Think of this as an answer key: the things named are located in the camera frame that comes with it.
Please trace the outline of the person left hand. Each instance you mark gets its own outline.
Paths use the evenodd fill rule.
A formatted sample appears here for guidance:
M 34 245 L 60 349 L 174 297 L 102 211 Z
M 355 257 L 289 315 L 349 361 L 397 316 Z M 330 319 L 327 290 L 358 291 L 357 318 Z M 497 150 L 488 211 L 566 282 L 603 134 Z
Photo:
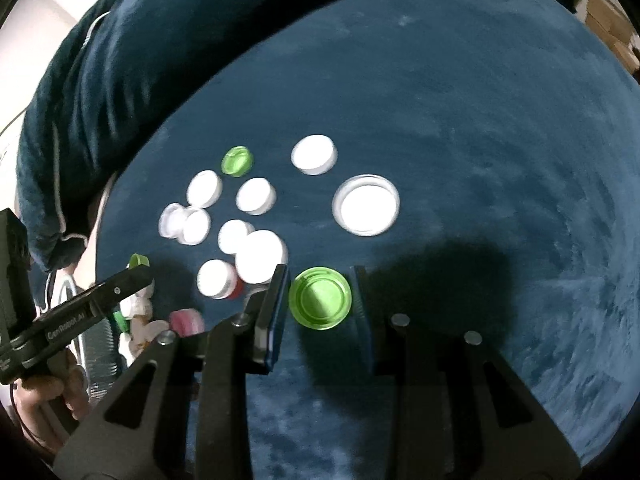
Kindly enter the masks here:
M 13 390 L 15 413 L 20 418 L 25 438 L 40 451 L 45 450 L 52 455 L 63 447 L 67 437 L 44 412 L 49 402 L 62 398 L 65 407 L 78 422 L 91 411 L 84 369 L 78 365 L 70 350 L 66 349 L 63 356 L 68 373 L 65 379 L 54 376 L 32 377 L 19 380 Z

